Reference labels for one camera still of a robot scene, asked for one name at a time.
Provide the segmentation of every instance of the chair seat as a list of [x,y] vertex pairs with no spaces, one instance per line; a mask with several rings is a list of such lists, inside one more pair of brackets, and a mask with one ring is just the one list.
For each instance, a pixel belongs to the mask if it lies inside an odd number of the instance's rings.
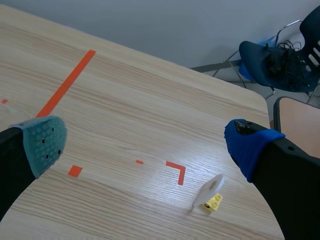
[[260,85],[272,87],[289,92],[306,93],[312,92],[318,84],[319,74],[314,74],[311,71],[303,71],[303,83],[299,83],[296,88],[287,83],[286,77],[279,79],[275,76],[270,76],[269,69],[265,63],[266,57],[272,52],[281,52],[280,47],[268,47],[244,41],[239,46],[239,53],[242,61],[252,76],[252,78]]

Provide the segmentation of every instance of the tangled wires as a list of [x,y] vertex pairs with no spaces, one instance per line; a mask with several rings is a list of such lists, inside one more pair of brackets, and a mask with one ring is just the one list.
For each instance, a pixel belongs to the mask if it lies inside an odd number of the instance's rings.
[[[294,44],[299,43],[300,48],[295,47]],[[299,57],[301,43],[292,43],[289,40],[279,43],[278,50],[268,50],[268,44],[265,49],[270,52],[266,59],[266,66],[269,69],[269,74],[277,78],[277,82],[285,88],[290,88],[293,91],[298,89],[300,85],[309,86],[305,82],[304,74],[307,72],[306,63]]]

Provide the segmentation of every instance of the teal gripper pad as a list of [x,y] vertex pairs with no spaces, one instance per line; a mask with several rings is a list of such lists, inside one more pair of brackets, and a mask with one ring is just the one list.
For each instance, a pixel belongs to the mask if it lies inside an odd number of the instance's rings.
[[31,171],[37,179],[64,152],[67,129],[60,117],[39,117],[10,127],[22,129],[24,151]]

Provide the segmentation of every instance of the white plastic piece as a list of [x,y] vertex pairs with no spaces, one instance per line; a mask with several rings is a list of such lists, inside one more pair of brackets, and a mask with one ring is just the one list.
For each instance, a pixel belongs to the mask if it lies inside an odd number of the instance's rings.
[[224,182],[225,176],[223,174],[219,174],[207,183],[205,183],[201,188],[198,196],[194,200],[193,206],[197,207],[210,200],[214,195],[216,195],[219,192]]

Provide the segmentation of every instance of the yellow lego brick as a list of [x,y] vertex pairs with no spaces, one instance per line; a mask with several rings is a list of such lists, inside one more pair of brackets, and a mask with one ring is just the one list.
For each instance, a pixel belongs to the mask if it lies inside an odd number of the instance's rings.
[[219,193],[217,193],[211,199],[203,203],[202,206],[204,206],[205,209],[207,209],[211,213],[215,212],[218,209],[222,198],[223,197]]

